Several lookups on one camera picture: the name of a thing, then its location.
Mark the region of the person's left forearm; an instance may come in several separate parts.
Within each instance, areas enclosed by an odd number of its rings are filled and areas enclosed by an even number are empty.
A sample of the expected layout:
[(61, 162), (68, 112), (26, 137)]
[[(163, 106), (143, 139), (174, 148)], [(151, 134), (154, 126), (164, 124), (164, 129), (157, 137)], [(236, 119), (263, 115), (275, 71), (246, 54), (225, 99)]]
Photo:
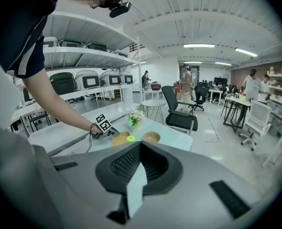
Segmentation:
[(101, 130), (93, 122), (78, 114), (66, 101), (57, 95), (45, 69), (22, 81), (34, 100), (60, 122), (94, 135), (101, 133)]

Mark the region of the pale blue cloth table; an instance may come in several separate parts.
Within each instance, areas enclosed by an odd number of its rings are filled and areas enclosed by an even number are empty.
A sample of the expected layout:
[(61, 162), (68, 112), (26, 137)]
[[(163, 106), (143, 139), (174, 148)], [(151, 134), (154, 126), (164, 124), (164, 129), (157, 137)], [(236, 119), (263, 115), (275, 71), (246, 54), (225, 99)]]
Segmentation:
[[(147, 132), (157, 132), (161, 137), (160, 144), (191, 151), (193, 143), (191, 136), (148, 118), (143, 118), (140, 131), (130, 131), (127, 118), (124, 117), (128, 109), (129, 107), (124, 103), (117, 103), (86, 112), (83, 116), (90, 121), (94, 121), (97, 116), (104, 114), (116, 130), (129, 132), (130, 135), (135, 137), (136, 141), (141, 141), (143, 135)], [(89, 133), (59, 122), (32, 133), (28, 141), (32, 145), (44, 147), (49, 156), (81, 154), (88, 149)]]

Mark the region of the black mesh office chair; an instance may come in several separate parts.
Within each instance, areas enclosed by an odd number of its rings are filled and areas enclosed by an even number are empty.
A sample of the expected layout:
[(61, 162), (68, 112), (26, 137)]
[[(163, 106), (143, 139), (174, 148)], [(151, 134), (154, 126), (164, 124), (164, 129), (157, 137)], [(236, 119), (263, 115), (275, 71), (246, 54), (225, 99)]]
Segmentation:
[(206, 95), (207, 95), (208, 91), (209, 91), (208, 87), (199, 86), (199, 85), (197, 85), (195, 87), (196, 99), (194, 100), (194, 105), (193, 105), (190, 113), (193, 113), (193, 111), (196, 108), (200, 108), (200, 109), (202, 109), (202, 111), (204, 111), (203, 104), (206, 102)]

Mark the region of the white case black panel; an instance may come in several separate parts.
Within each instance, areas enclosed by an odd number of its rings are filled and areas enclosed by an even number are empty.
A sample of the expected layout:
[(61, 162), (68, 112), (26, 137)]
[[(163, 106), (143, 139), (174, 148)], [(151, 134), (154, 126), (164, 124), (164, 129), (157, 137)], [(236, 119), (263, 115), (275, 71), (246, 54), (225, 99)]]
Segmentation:
[(100, 87), (99, 75), (94, 70), (81, 70), (76, 73), (76, 91)]
[(43, 40), (43, 47), (56, 47), (58, 46), (58, 40), (55, 37), (45, 37)]
[(121, 79), (118, 71), (108, 70), (99, 76), (100, 86), (113, 86), (120, 85)]
[(121, 84), (133, 84), (133, 75), (131, 73), (121, 72), (120, 82)]
[(23, 87), (22, 93), (23, 93), (24, 102), (32, 102), (33, 101), (33, 97), (31, 96), (31, 94), (29, 93), (29, 91), (27, 90), (26, 87)]

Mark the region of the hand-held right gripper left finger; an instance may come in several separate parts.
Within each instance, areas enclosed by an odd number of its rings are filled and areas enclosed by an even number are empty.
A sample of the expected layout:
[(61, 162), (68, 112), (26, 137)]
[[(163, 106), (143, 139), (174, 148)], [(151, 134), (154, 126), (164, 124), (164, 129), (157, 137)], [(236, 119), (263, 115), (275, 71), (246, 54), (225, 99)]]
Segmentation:
[(127, 184), (140, 142), (92, 153), (51, 158), (33, 148), (33, 220), (43, 229), (141, 229), (129, 216)]

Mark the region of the black frame white top table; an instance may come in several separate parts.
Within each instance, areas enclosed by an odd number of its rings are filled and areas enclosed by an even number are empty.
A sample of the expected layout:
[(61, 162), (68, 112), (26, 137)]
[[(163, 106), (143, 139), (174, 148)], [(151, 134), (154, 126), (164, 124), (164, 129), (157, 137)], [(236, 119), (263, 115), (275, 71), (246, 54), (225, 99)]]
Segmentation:
[[(224, 122), (223, 124), (226, 126), (229, 126), (233, 129), (234, 133), (237, 132), (238, 129), (242, 129), (243, 125), (245, 123), (245, 118), (246, 118), (246, 114), (247, 111), (250, 110), (251, 107), (251, 103), (248, 101), (243, 100), (242, 98), (235, 98), (235, 97), (226, 97), (225, 98), (227, 101), (231, 102), (230, 108), (225, 116)], [(231, 111), (232, 110), (237, 110), (238, 106), (242, 107), (242, 112), (243, 112), (243, 119), (241, 120), (241, 122), (239, 122), (238, 124), (233, 120), (234, 116), (231, 117), (230, 120), (228, 120)]]

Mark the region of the person's navy shirt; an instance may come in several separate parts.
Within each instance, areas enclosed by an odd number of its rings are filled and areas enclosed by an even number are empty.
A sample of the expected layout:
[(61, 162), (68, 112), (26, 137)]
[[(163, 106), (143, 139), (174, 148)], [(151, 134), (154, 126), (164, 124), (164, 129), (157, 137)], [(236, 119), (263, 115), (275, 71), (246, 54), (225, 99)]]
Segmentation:
[(0, 10), (0, 65), (21, 79), (44, 69), (43, 29), (58, 0), (8, 0)]

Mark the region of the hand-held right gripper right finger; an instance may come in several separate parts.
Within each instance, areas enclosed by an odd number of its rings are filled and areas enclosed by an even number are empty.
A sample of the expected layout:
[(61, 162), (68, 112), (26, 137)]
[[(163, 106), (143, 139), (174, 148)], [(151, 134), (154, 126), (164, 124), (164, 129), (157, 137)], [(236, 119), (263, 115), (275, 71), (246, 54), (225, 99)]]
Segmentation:
[[(182, 178), (166, 194), (145, 196), (127, 229), (249, 229), (274, 201), (274, 191), (260, 195), (240, 176), (209, 157), (162, 144), (156, 147), (180, 160)], [(220, 180), (250, 208), (237, 219), (210, 187), (210, 183)]]

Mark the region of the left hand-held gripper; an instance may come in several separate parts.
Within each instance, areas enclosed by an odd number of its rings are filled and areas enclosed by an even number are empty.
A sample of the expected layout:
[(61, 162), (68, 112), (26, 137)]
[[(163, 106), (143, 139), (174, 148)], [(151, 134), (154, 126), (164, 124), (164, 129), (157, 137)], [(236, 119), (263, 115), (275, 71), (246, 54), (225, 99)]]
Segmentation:
[(95, 124), (102, 131), (102, 135), (98, 139), (105, 138), (110, 135), (118, 136), (120, 134), (119, 131), (112, 126), (111, 122), (109, 121), (109, 119), (106, 118), (104, 114), (101, 114), (98, 117), (96, 117)]

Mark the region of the pink flower pot arrangement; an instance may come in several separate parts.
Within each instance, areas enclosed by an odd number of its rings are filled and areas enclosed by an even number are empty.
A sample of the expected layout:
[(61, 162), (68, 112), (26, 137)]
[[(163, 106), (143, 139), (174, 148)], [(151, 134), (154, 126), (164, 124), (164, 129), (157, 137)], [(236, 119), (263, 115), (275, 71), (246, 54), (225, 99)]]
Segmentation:
[(145, 117), (142, 110), (132, 107), (129, 109), (125, 117), (132, 132), (138, 132), (142, 129), (142, 120)]

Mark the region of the person's left hand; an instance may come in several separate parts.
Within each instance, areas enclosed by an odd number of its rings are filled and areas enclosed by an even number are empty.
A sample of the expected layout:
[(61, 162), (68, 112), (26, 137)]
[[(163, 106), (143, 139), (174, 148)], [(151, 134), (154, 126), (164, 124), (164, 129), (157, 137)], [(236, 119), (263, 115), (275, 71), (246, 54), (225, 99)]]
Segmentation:
[(94, 125), (94, 127), (91, 129), (91, 135), (93, 139), (98, 139), (102, 135), (102, 131), (97, 125)]

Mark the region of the white wall shelf unit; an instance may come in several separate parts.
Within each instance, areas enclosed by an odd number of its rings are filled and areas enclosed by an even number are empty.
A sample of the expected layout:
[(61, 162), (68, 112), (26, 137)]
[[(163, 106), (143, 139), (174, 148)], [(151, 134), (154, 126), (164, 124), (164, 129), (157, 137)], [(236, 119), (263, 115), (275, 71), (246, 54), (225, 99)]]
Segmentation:
[(282, 134), (282, 65), (271, 66), (268, 71), (270, 98), (268, 106), (272, 108), (270, 134), (280, 137)]

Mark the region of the white mesh office chair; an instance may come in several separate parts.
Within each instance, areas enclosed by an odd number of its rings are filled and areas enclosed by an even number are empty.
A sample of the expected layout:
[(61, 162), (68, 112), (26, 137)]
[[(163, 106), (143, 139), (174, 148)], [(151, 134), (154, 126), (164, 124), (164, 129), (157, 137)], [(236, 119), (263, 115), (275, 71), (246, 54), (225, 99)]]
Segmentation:
[(244, 140), (241, 141), (241, 145), (250, 143), (252, 146), (251, 151), (255, 150), (258, 144), (255, 136), (262, 137), (266, 135), (271, 127), (271, 124), (269, 123), (271, 111), (272, 109), (269, 106), (251, 100), (250, 117), (245, 123), (245, 126), (250, 133), (248, 135), (244, 133), (238, 135), (238, 137), (244, 137)]

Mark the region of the black metal frame visitor chair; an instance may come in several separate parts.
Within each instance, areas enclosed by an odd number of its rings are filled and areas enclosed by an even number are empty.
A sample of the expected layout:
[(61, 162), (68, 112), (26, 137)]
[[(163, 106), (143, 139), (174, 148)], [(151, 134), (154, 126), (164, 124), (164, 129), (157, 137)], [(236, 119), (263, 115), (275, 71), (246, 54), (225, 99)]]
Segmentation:
[(193, 110), (188, 113), (177, 111), (179, 104), (190, 106), (192, 108), (194, 108), (194, 105), (178, 102), (172, 86), (163, 86), (161, 90), (169, 107), (169, 114), (165, 119), (165, 123), (171, 127), (184, 129), (189, 135), (192, 131), (196, 132), (198, 130), (198, 120), (193, 114)]

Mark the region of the rectangular wooden tray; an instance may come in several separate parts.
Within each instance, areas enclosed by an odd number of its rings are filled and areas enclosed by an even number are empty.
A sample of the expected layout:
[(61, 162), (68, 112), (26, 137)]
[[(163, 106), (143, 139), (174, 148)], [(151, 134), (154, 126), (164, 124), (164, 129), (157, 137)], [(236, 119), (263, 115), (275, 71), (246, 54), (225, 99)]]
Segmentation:
[(120, 146), (127, 143), (127, 137), (130, 135), (129, 132), (115, 133), (112, 139), (112, 147)]

